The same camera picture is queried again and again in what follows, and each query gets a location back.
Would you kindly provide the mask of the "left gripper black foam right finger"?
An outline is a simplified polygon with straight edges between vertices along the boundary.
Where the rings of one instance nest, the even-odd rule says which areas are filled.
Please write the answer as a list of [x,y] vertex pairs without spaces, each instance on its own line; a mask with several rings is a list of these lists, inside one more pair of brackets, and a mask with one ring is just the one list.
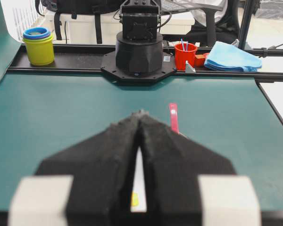
[[148,210],[162,226],[259,226],[252,181],[226,157],[139,117]]

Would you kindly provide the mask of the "left gripper black foam left finger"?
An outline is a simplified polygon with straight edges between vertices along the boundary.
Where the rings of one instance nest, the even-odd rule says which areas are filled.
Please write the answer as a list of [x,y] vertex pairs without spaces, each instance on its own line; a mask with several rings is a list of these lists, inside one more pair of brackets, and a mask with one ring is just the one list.
[[43,159],[20,180],[11,226],[109,226],[130,210],[138,114]]

